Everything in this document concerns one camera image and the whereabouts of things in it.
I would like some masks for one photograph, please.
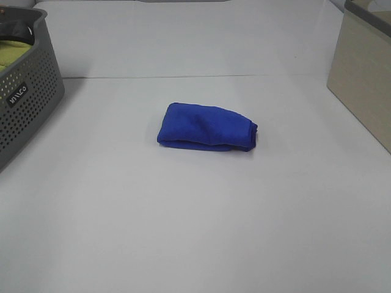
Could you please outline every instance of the white surface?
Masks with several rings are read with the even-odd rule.
[[[36,0],[37,3],[45,1],[104,1],[104,0]],[[142,1],[142,2],[208,2],[208,1],[226,1],[226,0],[121,0],[121,1]]]
[[[325,82],[66,80],[0,174],[0,292],[389,293],[391,156]],[[248,116],[258,146],[159,146],[173,101]]]
[[[65,77],[327,74],[328,0],[41,2]]]

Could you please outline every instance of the blue towel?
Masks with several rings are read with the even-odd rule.
[[[173,103],[164,116],[158,142],[171,148],[205,151],[250,151],[258,126],[218,107]]]

